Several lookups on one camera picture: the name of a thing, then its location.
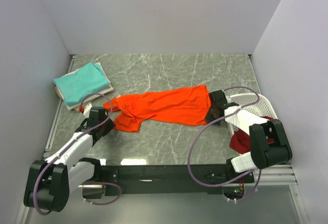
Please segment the orange t-shirt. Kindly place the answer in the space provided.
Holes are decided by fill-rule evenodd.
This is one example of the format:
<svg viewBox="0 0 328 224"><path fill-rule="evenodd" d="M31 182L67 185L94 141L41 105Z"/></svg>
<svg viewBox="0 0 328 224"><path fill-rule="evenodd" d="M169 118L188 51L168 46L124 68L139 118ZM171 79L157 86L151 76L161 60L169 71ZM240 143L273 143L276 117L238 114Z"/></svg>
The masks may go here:
<svg viewBox="0 0 328 224"><path fill-rule="evenodd" d="M186 126L205 125L210 106L205 85L122 95L104 103L108 111L120 112L114 120L115 130L124 132L138 132L141 123L148 119Z"/></svg>

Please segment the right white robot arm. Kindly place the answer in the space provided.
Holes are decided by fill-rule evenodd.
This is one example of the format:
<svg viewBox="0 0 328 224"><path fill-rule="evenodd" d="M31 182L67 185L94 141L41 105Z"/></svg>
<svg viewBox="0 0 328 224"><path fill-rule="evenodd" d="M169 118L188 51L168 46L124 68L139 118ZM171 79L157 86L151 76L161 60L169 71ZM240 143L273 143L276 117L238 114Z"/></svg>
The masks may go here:
<svg viewBox="0 0 328 224"><path fill-rule="evenodd" d="M211 106L205 117L211 125L224 120L249 136L249 152L239 153L239 156L230 160L231 166L225 169L225 177L230 182L239 181L245 171L265 169L285 163L293 157L282 122L276 118L263 118L250 111L260 104L262 96L256 92L244 95L250 99L237 100L242 97L241 94L228 97L222 90L211 92Z"/></svg>

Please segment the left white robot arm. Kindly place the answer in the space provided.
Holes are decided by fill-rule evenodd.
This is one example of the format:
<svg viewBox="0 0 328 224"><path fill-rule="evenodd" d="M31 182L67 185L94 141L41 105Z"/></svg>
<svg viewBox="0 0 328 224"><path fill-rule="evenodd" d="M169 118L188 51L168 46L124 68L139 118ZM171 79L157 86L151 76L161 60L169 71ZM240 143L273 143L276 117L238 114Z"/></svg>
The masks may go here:
<svg viewBox="0 0 328 224"><path fill-rule="evenodd" d="M24 206L41 215L60 212L72 191L83 183L96 184L103 179L100 160L84 154L115 127L111 113L102 107L91 108L66 144L52 156L31 164Z"/></svg>

